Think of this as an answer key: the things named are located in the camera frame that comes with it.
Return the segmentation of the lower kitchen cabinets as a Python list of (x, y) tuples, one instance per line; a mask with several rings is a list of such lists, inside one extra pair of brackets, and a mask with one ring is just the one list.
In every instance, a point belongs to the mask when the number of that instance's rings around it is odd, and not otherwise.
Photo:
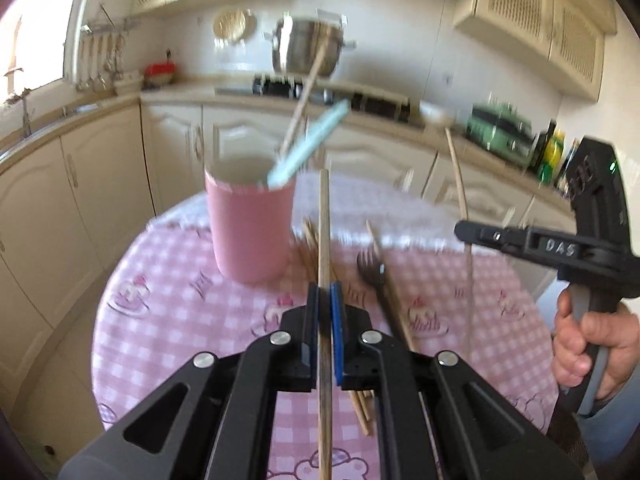
[[(288, 108), (249, 98), (112, 101), (1, 148), (1, 405), (10, 410), (56, 326), (145, 221), (204, 186), (204, 162), (272, 154)], [(567, 203), (522, 170), (441, 128), (349, 116), (311, 168), (377, 180), (477, 221), (572, 223)]]

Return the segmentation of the oil bottles group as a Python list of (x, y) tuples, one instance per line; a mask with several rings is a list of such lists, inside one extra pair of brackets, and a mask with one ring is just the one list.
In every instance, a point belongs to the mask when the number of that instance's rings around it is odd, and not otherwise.
[(556, 188), (579, 143), (578, 138), (571, 138), (570, 144), (566, 144), (565, 132), (558, 127), (555, 119), (551, 119), (547, 129), (536, 137), (527, 171), (539, 183)]

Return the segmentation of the pink checkered tablecloth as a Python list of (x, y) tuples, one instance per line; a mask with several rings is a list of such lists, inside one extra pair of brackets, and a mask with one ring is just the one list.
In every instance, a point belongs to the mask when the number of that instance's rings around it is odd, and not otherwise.
[(282, 392), (319, 393), (318, 474), (336, 478), (332, 388), (374, 395), (384, 479), (574, 477), (563, 453), (457, 353), (406, 349), (310, 285), (244, 351), (203, 351), (66, 466), (79, 479), (261, 479)]

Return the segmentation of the dark brown plastic fork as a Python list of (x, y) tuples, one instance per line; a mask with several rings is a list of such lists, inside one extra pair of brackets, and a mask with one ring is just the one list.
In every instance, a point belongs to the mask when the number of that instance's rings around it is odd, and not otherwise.
[(402, 339), (402, 330), (398, 321), (398, 317), (390, 304), (390, 300), (386, 295), (386, 274), (385, 264), (382, 260), (375, 255), (372, 249), (364, 250), (357, 255), (356, 259), (357, 270), (360, 278), (375, 292), (378, 304), (384, 314), (384, 318), (388, 326), (390, 326), (390, 332), (398, 339)]

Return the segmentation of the green electric grill appliance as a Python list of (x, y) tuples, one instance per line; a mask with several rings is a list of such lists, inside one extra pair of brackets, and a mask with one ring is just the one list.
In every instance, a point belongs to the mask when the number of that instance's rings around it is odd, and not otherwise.
[(532, 160), (535, 141), (532, 124), (510, 103), (475, 103), (466, 123), (466, 137), (521, 169), (526, 169)]

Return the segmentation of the pink cup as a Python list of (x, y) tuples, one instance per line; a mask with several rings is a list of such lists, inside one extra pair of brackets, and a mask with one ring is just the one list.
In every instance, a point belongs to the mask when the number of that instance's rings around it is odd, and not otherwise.
[(290, 258), (295, 180), (267, 185), (274, 159), (234, 155), (206, 162), (209, 229), (217, 268), (228, 280), (257, 284), (280, 278)]

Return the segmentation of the white bowl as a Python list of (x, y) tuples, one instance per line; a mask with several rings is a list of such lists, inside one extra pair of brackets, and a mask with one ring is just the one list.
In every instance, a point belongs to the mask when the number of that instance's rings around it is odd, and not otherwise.
[(456, 123), (456, 114), (431, 102), (421, 100), (419, 112), (422, 120), (427, 125), (450, 128)]

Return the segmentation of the black induction cooktop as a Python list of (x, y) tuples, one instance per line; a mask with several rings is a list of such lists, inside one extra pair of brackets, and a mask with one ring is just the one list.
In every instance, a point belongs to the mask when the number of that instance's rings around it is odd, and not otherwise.
[[(304, 76), (299, 75), (249, 74), (215, 84), (215, 92), (225, 96), (238, 94), (298, 100), (303, 94), (305, 80)], [(412, 104), (408, 96), (362, 84), (318, 78), (309, 96), (309, 103), (319, 106), (333, 106), (344, 100), (350, 102), (353, 112), (382, 117), (401, 124), (408, 124), (411, 119)]]

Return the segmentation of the steel sink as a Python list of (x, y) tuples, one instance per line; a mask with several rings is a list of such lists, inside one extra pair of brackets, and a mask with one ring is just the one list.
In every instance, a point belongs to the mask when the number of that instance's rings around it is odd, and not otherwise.
[(94, 112), (101, 107), (100, 103), (81, 104), (76, 106), (63, 106), (37, 119), (23, 118), (23, 125), (1, 139), (0, 154), (4, 155), (18, 144), (29, 139), (36, 132), (64, 122), (66, 119), (85, 113)]

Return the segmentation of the sink faucet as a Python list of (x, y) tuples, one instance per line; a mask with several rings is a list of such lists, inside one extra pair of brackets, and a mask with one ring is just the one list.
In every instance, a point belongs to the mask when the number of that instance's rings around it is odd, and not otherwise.
[(30, 114), (28, 109), (28, 97), (32, 93), (32, 89), (25, 87), (21, 93), (11, 93), (4, 101), (4, 106), (9, 107), (21, 104), (22, 107), (22, 138), (27, 139), (32, 135), (32, 124), (30, 123)]

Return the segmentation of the red container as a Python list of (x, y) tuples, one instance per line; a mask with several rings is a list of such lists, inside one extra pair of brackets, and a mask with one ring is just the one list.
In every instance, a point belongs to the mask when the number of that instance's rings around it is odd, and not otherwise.
[(166, 60), (145, 67), (144, 79), (148, 87), (163, 87), (174, 79), (177, 67), (172, 59), (171, 50), (165, 52)]

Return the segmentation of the stainless steel pot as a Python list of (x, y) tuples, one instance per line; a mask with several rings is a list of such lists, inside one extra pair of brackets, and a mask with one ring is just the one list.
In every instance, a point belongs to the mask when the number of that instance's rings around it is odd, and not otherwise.
[(344, 39), (347, 25), (346, 15), (321, 9), (316, 10), (314, 18), (283, 14), (273, 31), (264, 33), (271, 47), (273, 70), (279, 74), (308, 75), (320, 47), (326, 44), (318, 76), (331, 77), (341, 53), (357, 47), (356, 41)]

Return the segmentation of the hanging utensil rack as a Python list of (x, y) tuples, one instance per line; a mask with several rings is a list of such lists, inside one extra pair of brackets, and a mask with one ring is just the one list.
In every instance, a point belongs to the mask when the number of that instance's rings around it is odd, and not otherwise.
[(124, 50), (127, 38), (140, 21), (133, 16), (114, 20), (103, 2), (101, 17), (80, 26), (76, 62), (76, 90), (82, 93), (115, 88), (124, 78)]

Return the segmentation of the round woven trivet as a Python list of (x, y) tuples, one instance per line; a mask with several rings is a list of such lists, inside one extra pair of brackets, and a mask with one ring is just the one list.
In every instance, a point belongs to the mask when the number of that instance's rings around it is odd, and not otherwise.
[(223, 44), (236, 44), (245, 35), (248, 25), (243, 9), (227, 9), (218, 12), (213, 21), (213, 33)]

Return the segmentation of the window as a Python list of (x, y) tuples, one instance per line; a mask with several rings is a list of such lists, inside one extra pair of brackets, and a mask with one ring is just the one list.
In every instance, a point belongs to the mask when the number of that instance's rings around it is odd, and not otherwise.
[(74, 0), (15, 0), (1, 18), (1, 99), (63, 77)]

